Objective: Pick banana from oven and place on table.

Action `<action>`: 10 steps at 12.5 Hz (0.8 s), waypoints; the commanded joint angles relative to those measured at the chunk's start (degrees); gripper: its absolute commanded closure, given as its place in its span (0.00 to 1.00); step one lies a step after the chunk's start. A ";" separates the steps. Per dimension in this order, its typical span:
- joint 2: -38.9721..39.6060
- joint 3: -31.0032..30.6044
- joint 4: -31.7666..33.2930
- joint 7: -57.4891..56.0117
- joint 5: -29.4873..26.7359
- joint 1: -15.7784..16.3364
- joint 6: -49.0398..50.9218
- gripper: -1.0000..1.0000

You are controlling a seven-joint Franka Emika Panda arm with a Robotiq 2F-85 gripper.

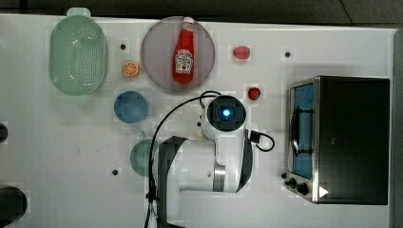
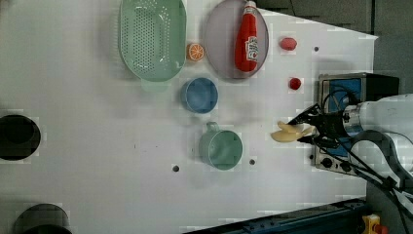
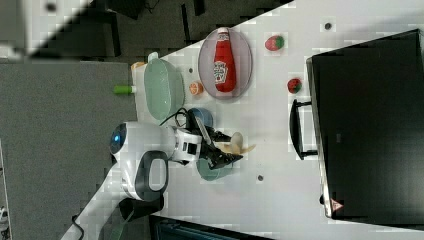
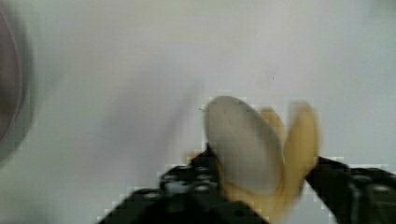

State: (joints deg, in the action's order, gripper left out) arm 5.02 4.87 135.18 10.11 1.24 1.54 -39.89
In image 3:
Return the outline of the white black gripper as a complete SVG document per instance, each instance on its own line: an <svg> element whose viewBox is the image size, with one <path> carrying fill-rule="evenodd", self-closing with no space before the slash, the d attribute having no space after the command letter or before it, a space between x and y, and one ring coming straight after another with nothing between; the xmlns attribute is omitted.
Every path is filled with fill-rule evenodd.
<svg viewBox="0 0 424 240"><path fill-rule="evenodd" d="M206 126L207 136L205 141L210 144L212 142L230 142L231 137L212 127ZM177 128L176 147L173 153L173 161L186 165L190 162L196 162L201 155L202 143L204 142L202 135L196 135L185 129ZM237 162L243 158L242 155L231 153L212 153L209 156L208 167L211 170L223 168L229 164Z"/></svg>

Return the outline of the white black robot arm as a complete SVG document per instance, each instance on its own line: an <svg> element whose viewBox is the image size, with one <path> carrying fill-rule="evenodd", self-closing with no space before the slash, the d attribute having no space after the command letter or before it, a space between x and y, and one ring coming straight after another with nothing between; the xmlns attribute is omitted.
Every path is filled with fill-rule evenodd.
<svg viewBox="0 0 424 240"><path fill-rule="evenodd" d="M159 126L148 122L124 122L110 138L109 149L116 162L96 193L72 217L72 225L60 240L98 240L101 230L125 199L152 202L159 199L165 186L153 187L153 163L186 165L200 159L209 161L211 170L223 168L242 158L216 146L231 138L203 124L191 128Z"/></svg>

